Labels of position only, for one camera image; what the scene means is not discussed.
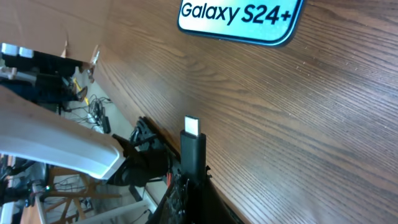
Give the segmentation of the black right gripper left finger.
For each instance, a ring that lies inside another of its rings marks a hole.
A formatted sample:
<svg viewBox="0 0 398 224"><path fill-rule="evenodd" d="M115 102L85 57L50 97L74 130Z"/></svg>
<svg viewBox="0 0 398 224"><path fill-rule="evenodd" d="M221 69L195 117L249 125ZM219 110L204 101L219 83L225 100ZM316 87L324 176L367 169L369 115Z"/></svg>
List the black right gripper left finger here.
<svg viewBox="0 0 398 224"><path fill-rule="evenodd" d="M186 180L177 174L164 197L149 218L149 224L184 224L187 222L188 188Z"/></svg>

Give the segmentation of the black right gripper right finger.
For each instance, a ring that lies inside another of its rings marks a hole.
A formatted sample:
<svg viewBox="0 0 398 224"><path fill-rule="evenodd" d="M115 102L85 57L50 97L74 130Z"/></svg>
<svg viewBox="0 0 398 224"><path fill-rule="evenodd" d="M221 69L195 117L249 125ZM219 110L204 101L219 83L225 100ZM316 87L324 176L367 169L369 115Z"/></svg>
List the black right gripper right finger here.
<svg viewBox="0 0 398 224"><path fill-rule="evenodd" d="M243 221L230 209L218 194L211 175L205 168L204 181L194 186L189 196L189 215L191 223L198 224L243 224Z"/></svg>

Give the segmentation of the Galaxy S24+ smartphone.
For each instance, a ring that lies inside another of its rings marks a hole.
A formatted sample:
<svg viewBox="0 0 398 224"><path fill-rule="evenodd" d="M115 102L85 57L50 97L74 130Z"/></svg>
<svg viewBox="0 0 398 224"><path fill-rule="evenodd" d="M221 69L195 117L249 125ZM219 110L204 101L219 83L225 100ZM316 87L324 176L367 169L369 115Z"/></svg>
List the Galaxy S24+ smartphone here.
<svg viewBox="0 0 398 224"><path fill-rule="evenodd" d="M204 37L277 47L287 44L304 0L182 0L177 26Z"/></svg>

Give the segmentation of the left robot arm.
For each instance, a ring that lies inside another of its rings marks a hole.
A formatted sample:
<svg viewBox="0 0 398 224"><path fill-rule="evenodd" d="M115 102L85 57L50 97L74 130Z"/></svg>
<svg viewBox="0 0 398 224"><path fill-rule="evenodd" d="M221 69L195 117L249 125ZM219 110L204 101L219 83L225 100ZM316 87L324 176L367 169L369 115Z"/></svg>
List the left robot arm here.
<svg viewBox="0 0 398 224"><path fill-rule="evenodd" d="M63 167L109 185L143 187L176 170L175 154L138 151L116 134L102 134L1 88L1 153Z"/></svg>

